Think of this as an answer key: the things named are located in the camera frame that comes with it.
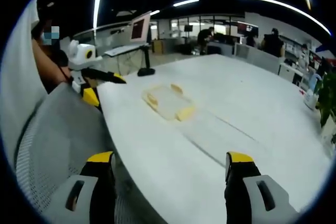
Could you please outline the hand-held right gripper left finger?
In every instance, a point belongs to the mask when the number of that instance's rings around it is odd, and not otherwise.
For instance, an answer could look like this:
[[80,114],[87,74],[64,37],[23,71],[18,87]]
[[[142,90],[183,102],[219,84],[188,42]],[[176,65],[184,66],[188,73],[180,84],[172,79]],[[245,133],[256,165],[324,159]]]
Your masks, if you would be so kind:
[[80,174],[58,187],[46,209],[49,223],[115,223],[112,158],[112,151],[91,156]]

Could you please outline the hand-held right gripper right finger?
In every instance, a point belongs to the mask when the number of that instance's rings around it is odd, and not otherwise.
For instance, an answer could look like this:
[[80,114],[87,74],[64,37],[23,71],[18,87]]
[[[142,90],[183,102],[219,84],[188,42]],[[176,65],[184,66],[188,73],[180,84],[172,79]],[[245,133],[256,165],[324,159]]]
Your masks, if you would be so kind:
[[293,223],[299,216],[286,190],[246,154],[226,153],[225,184],[227,223]]

